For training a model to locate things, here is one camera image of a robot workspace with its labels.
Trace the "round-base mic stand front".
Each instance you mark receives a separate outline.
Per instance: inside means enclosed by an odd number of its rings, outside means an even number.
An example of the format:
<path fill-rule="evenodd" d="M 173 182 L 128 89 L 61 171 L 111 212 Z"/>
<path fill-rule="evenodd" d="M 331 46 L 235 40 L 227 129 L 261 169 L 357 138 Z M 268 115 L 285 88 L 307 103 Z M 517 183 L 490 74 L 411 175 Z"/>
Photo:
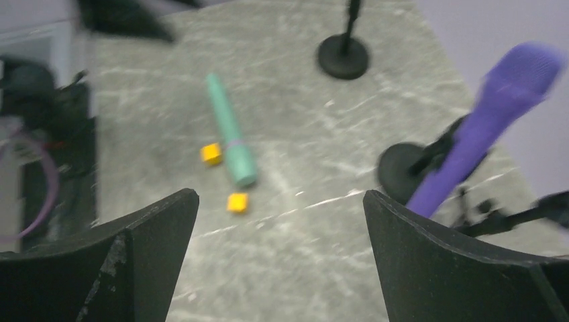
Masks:
<path fill-rule="evenodd" d="M 455 120 L 427 146 L 402 142 L 386 149 L 379 156 L 376 171 L 378 182 L 386 194 L 402 204 L 407 203 L 424 178 L 444 163 L 462 121 L 462 118 Z"/>

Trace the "round-base mic stand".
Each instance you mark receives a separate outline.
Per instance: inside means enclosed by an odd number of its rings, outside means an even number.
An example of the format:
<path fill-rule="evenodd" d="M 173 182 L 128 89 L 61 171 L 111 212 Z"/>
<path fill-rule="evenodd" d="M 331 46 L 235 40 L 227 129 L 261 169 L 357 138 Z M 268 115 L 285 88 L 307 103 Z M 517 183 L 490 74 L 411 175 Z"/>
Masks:
<path fill-rule="evenodd" d="M 348 1 L 345 32 L 326 38 L 317 49 L 320 69 L 332 78 L 350 81 L 360 78 L 368 70 L 370 55 L 367 47 L 352 35 L 361 6 L 361 0 Z"/>
<path fill-rule="evenodd" d="M 386 149 L 379 156 L 376 171 L 378 182 L 386 194 L 402 204 L 407 203 L 424 178 L 444 163 L 462 121 L 462 118 L 455 120 L 427 146 L 402 142 Z"/>

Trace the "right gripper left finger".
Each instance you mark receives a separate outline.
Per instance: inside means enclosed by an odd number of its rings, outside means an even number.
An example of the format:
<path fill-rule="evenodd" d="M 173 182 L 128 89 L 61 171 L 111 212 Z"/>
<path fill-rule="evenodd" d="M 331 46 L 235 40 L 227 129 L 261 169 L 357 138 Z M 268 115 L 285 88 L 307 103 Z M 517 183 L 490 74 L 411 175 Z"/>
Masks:
<path fill-rule="evenodd" d="M 2 321 L 164 321 L 197 218 L 181 189 L 139 211 L 1 254 Z"/>

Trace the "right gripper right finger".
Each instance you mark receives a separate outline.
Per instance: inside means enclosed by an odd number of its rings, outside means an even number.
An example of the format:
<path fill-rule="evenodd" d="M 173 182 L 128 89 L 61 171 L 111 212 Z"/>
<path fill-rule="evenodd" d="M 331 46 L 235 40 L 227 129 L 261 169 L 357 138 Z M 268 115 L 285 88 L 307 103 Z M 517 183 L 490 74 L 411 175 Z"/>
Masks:
<path fill-rule="evenodd" d="M 495 246 L 363 198 L 390 321 L 567 321 L 568 261 Z"/>

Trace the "purple microphone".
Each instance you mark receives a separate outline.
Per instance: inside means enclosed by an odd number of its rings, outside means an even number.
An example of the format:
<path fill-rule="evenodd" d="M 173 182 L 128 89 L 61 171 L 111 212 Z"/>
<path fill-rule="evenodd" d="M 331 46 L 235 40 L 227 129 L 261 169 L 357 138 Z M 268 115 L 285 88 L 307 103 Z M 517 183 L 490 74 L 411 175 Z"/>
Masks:
<path fill-rule="evenodd" d="M 444 162 L 427 175 L 406 207 L 431 217 L 503 132 L 546 99 L 567 60 L 547 44 L 525 42 L 511 48 L 486 74 L 474 109 L 455 132 Z"/>

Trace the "teal microphone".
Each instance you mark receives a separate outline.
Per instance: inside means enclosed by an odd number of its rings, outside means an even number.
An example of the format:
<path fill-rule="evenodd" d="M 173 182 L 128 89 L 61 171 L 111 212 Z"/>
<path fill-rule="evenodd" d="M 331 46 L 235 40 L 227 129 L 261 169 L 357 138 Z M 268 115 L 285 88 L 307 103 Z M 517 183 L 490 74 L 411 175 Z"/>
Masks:
<path fill-rule="evenodd" d="M 221 79 L 214 73 L 206 77 L 207 90 L 223 142 L 225 164 L 234 184 L 246 188 L 256 183 L 257 164 L 247 145 L 240 124 Z"/>

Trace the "tripod stand with shock mount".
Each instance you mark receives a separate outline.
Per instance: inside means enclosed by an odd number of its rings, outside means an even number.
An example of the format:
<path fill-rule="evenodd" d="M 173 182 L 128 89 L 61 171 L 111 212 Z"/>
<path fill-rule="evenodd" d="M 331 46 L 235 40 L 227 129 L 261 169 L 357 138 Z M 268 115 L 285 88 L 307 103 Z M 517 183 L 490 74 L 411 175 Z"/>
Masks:
<path fill-rule="evenodd" d="M 547 219 L 558 227 L 568 230 L 568 191 L 546 195 L 538 199 L 528 210 L 508 214 L 496 208 L 493 199 L 486 199 L 475 206 L 475 210 L 484 218 L 475 223 L 468 218 L 470 207 L 466 197 L 467 189 L 458 190 L 461 214 L 451 225 L 452 229 L 470 237 L 494 235 L 513 230 L 518 225 Z"/>

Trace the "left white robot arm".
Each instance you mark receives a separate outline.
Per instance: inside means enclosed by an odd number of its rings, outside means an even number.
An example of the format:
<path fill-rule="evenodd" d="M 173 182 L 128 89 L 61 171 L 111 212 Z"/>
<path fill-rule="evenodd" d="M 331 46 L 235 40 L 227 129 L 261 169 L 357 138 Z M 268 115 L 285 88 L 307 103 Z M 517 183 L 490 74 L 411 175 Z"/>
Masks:
<path fill-rule="evenodd" d="M 135 0 L 78 0 L 83 27 L 108 36 L 176 42 L 175 33 L 149 7 Z"/>

